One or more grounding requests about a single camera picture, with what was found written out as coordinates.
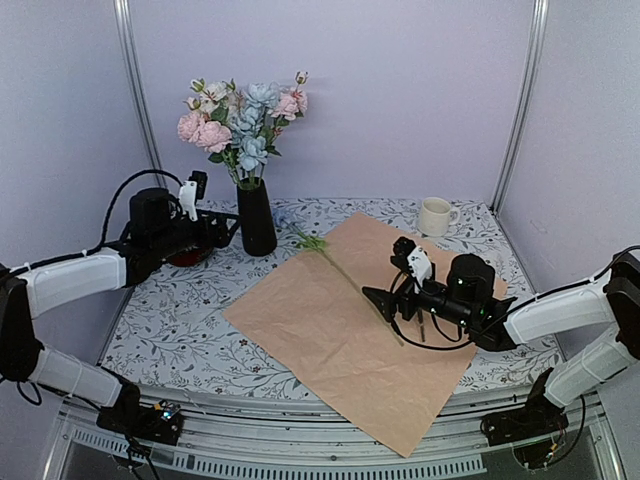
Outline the peach wrapping paper sheet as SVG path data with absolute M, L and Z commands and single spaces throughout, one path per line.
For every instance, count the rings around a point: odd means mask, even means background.
M 327 235 L 331 257 L 360 286 L 387 288 L 396 273 L 390 263 L 393 243 L 403 231 L 357 212 Z M 379 443 L 409 457 L 453 394 L 477 348 L 442 351 L 444 344 L 427 326 L 425 349 L 406 344 L 380 318 L 363 307 L 352 313 L 340 306 L 356 342 L 329 353 L 274 325 L 267 316 L 274 291 L 294 280 L 288 261 L 259 281 L 223 312 L 224 318 L 324 403 Z

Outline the blue hydrangea stem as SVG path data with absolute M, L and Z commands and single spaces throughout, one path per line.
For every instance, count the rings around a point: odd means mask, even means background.
M 293 266 L 294 280 L 274 291 L 268 317 L 288 334 L 303 341 L 314 342 L 334 353 L 356 342 L 355 332 L 346 317 L 338 312 L 340 306 L 352 313 L 363 307 L 367 315 L 379 320 L 381 315 L 366 302 L 360 286 L 330 255 L 328 242 L 307 233 L 299 219 L 285 208 L 273 211 L 274 224 L 297 236 L 297 248 L 302 252 Z

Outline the pink rose stem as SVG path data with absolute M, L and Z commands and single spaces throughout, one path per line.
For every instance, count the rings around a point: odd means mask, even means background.
M 231 130 L 216 120 L 206 120 L 198 111 L 182 115 L 177 124 L 178 137 L 208 154 L 214 164 L 224 164 L 232 181 L 240 184 L 237 161 L 232 149 Z
M 309 72 L 297 71 L 292 85 L 272 84 L 269 91 L 275 92 L 274 100 L 265 105 L 265 116 L 260 135 L 265 139 L 264 151 L 267 159 L 280 157 L 276 141 L 283 131 L 295 120 L 305 116 L 308 110 L 308 96 L 303 89 L 309 80 Z

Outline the light blue rose stem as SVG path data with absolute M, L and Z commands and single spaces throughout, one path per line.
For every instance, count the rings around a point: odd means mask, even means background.
M 275 83 L 251 83 L 228 93 L 233 163 L 242 190 L 257 189 L 270 156 L 280 156 L 274 142 L 278 121 L 271 117 L 280 98 Z

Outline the white rose stem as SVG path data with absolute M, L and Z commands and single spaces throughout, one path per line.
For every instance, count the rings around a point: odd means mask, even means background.
M 193 96 L 188 97 L 183 103 L 188 109 L 187 113 L 198 111 L 206 120 L 219 121 L 231 130 L 227 97 L 229 91 L 235 89 L 233 80 L 207 83 L 204 78 L 193 79 L 190 83 Z

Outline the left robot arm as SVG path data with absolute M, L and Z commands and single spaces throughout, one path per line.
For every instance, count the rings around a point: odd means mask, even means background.
M 130 381 L 87 361 L 105 334 L 97 320 L 77 333 L 41 327 L 77 306 L 95 312 L 91 301 L 137 286 L 166 264 L 228 246 L 240 225 L 236 214 L 199 207 L 200 191 L 186 182 L 179 194 L 147 188 L 129 202 L 129 218 L 111 240 L 103 231 L 97 246 L 1 271 L 1 377 L 30 383 L 109 409 L 128 434 L 148 426 L 139 390 Z

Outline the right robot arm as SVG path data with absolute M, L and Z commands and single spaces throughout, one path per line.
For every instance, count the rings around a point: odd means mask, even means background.
M 445 282 L 426 251 L 401 237 L 391 263 L 404 280 L 389 290 L 364 287 L 362 292 L 390 324 L 426 312 L 456 325 L 467 339 L 489 352 L 513 350 L 537 338 L 604 324 L 607 329 L 579 354 L 541 377 L 531 403 L 517 415 L 517 427 L 537 436 L 552 424 L 556 409 L 605 383 L 639 360 L 639 260 L 637 246 L 615 254 L 598 273 L 520 302 L 494 296 L 495 270 L 481 257 L 453 257 Z

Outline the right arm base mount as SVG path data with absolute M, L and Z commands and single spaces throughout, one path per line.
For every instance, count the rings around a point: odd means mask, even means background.
M 516 461 L 531 472 L 547 470 L 562 462 L 576 448 L 584 431 L 586 402 L 584 396 L 580 395 L 581 421 L 578 431 L 569 447 L 562 445 L 562 439 L 566 436 L 569 426 L 565 408 L 557 407 L 544 396 L 545 384 L 552 371 L 553 369 L 549 368 L 538 377 L 523 406 L 484 415 L 480 422 L 480 431 L 490 446 L 558 432 L 556 440 L 546 440 L 542 444 L 522 446 L 513 450 Z

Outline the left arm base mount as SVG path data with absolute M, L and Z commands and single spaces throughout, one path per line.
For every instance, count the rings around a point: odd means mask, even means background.
M 183 424 L 179 404 L 160 400 L 144 406 L 133 384 L 122 387 L 112 407 L 101 407 L 96 420 L 101 429 L 170 446 L 178 444 Z

